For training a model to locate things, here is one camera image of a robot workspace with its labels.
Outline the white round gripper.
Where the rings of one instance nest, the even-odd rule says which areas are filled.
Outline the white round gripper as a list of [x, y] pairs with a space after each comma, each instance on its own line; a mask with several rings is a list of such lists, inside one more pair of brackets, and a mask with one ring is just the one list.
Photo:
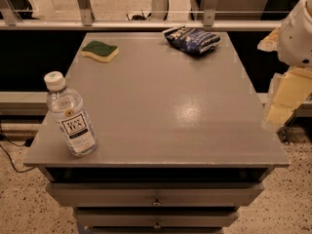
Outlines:
[[312, 94], [312, 0], [299, 0], [281, 27], [271, 31], [257, 48], [274, 52], [277, 44], [279, 60], [290, 68], [284, 74], [275, 73], [269, 85], [262, 128], [270, 132], [283, 127]]

